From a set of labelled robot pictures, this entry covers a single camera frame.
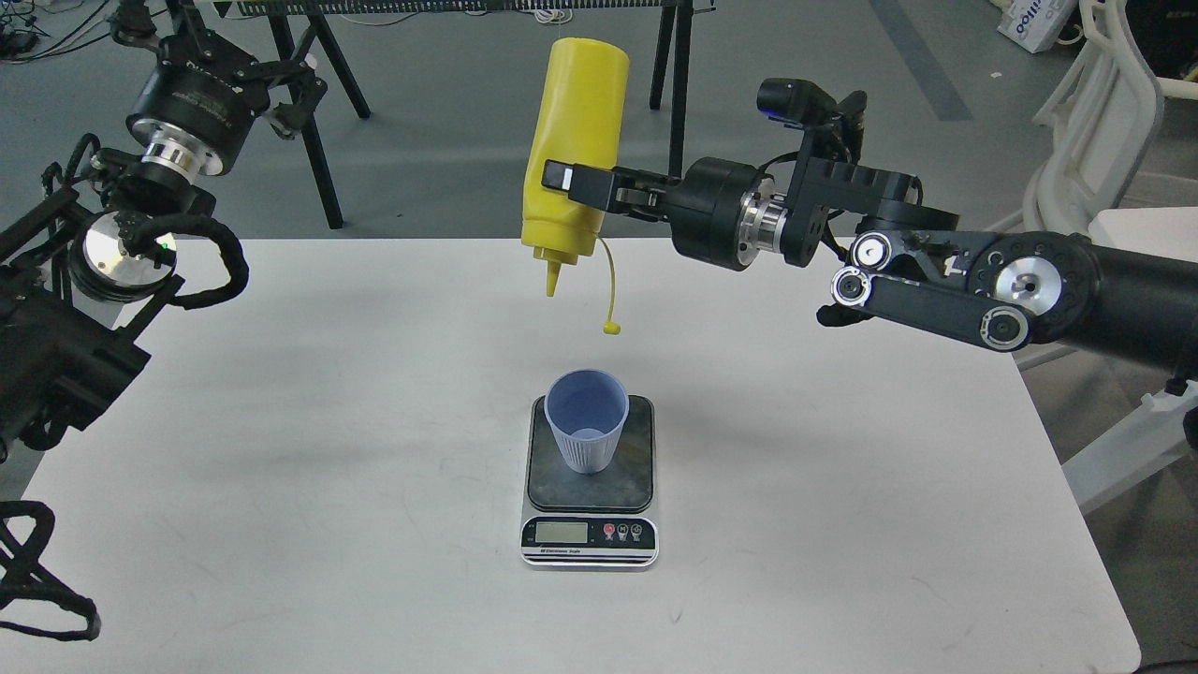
blue plastic cup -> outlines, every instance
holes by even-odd
[[[549,388],[545,419],[565,466],[576,473],[599,473],[616,456],[628,421],[628,393],[606,372],[576,370]]]

wire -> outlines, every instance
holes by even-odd
[[[165,14],[165,13],[167,13],[167,10],[161,10],[158,12],[155,12],[153,14],[150,14],[150,17],[153,18],[153,17],[157,17],[157,16],[161,16],[161,14]],[[69,42],[66,42],[65,44],[63,44],[63,41],[66,38],[59,41],[59,43],[56,45],[50,47],[49,49],[46,49],[43,51],[38,51],[37,54],[34,54],[31,56],[25,56],[25,57],[20,57],[20,59],[11,59],[11,60],[0,61],[0,62],[7,63],[7,65],[11,65],[11,66],[20,66],[20,65],[26,65],[26,63],[30,63],[30,62],[34,62],[34,61],[41,61],[43,59],[50,59],[50,57],[54,57],[54,56],[62,56],[62,55],[69,54],[72,51],[78,51],[78,50],[83,49],[84,47],[90,47],[90,45],[92,45],[92,44],[95,44],[97,42],[101,42],[105,37],[108,37],[108,34],[105,32],[104,35],[98,35],[98,36],[89,40],[87,42],[84,42],[83,44],[74,45],[75,42],[79,42],[84,37],[86,37],[87,34],[91,32],[91,31],[93,31],[93,30],[96,30],[97,26],[103,25],[105,20],[107,19],[102,19],[99,22],[96,22],[87,30],[85,30],[85,31],[80,32],[79,35],[74,36],[73,38],[71,38]],[[59,45],[69,47],[69,48],[68,49],[62,49]]]
[[[1082,38],[1085,37],[1085,31],[1082,30],[1082,26],[1079,26],[1077,24],[1070,24],[1067,28],[1071,28],[1071,29],[1076,30],[1077,35],[1075,35],[1073,37],[1058,37],[1057,38],[1057,44],[1060,44],[1061,47],[1069,47],[1070,44],[1077,44],[1078,42],[1082,41]],[[1065,34],[1064,30],[1061,30],[1060,32],[1061,32],[1061,35]]]
[[[837,218],[842,214],[845,214],[845,211],[835,210],[828,213],[828,218],[824,221]],[[830,226],[824,226],[823,233],[819,235],[819,241],[824,245],[828,245],[828,248],[833,251],[833,254],[836,255],[836,259],[839,259],[841,262],[848,262],[848,249],[841,245],[839,241],[836,241],[836,236],[831,232]]]
[[[532,14],[540,25],[562,25],[574,19],[574,10],[520,10],[521,14]]]
[[[83,7],[83,2],[84,2],[84,0],[79,0],[78,5],[72,5],[72,6],[67,7],[66,10],[58,10],[58,11],[52,11],[52,10],[49,10],[47,7],[38,7],[38,8],[42,10],[43,12],[46,12],[47,14],[65,14],[65,13],[69,12],[71,10],[78,10],[79,7]]]
[[[562,25],[574,19],[574,10],[518,10],[521,14],[530,14],[540,25]],[[462,12],[467,17],[485,17],[491,12],[488,10],[467,10]]]
[[[42,26],[37,25],[37,17],[32,16],[34,10],[37,8],[36,5],[30,2],[29,10],[20,11],[16,7],[23,2],[8,2],[5,5],[4,13],[0,13],[0,24],[13,28],[14,23],[20,24],[24,28],[13,28],[13,34],[37,34],[42,37],[50,37],[50,34],[46,32]]]
[[[55,49],[62,47],[63,43],[66,43],[68,40],[71,40],[72,37],[74,37],[77,32],[79,32],[80,30],[83,30],[84,26],[86,26],[89,22],[91,22],[92,19],[95,19],[96,16],[99,14],[104,10],[104,7],[108,6],[108,2],[109,2],[109,0],[103,0],[103,2],[101,2],[99,6],[96,7],[96,10],[91,14],[89,14],[86,19],[83,20],[83,23],[80,23],[78,26],[75,26],[75,29],[72,30],[71,32],[66,34],[66,36],[62,37],[62,40],[59,40],[58,42],[55,42],[54,44],[52,44],[52,45],[47,47],[46,49],[38,51],[37,54],[31,54],[29,56],[19,56],[19,57],[16,57],[16,59],[7,59],[4,62],[7,62],[7,63],[22,63],[22,62],[36,61],[38,59],[43,59],[43,57],[47,57],[47,56],[55,55],[55,54],[53,54],[53,51]],[[87,29],[83,31],[83,35],[86,35],[86,34],[91,32],[97,25],[101,25],[103,22],[104,22],[104,19],[102,18],[99,22],[97,22],[97,23],[87,26]]]
[[[1194,667],[1198,666],[1198,660],[1170,660],[1167,662],[1154,662],[1151,664],[1145,664],[1133,672],[1133,674],[1145,674],[1146,672],[1157,672],[1160,669],[1168,669],[1170,667]]]
[[[368,25],[368,26],[371,26],[371,28],[381,28],[381,26],[385,26],[385,25],[395,25],[398,23],[406,22],[407,19],[415,17],[418,13],[419,12],[412,12],[411,14],[400,17],[400,18],[393,20],[393,22],[385,22],[385,23],[381,23],[381,24],[373,24],[373,23],[369,23],[369,22],[357,22],[357,20],[353,20],[350,17],[346,17],[344,14],[341,16],[341,18],[345,19],[345,20],[347,20],[347,22],[350,22],[351,24],[355,24],[355,25]]]
[[[798,159],[798,158],[799,158],[799,152],[798,151],[786,152],[785,154],[779,154],[779,156],[774,157],[773,159],[770,159],[770,160],[761,164],[760,166],[757,166],[757,174],[758,175],[764,175],[766,171],[769,170],[769,166],[772,166],[774,164],[778,164],[778,163],[793,162],[794,159]]]

scale platform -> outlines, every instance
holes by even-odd
[[[616,456],[591,475],[565,466],[545,419],[532,406],[520,553],[543,567],[636,569],[658,558],[653,523],[655,449],[653,405],[629,396]]]

cardboard box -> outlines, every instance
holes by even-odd
[[[998,31],[1035,54],[1057,42],[1077,0],[1015,0],[1003,12]]]

table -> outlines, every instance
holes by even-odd
[[[1099,245],[1198,262],[1198,206],[1108,208],[1094,215]]]
[[[181,244],[196,286],[222,281]],[[26,491],[103,632],[11,672],[1129,672],[1139,650],[1009,357],[817,324],[836,268],[611,242],[544,297],[512,239],[248,241],[234,302]],[[533,401],[576,368],[657,409],[661,555],[520,560]]]

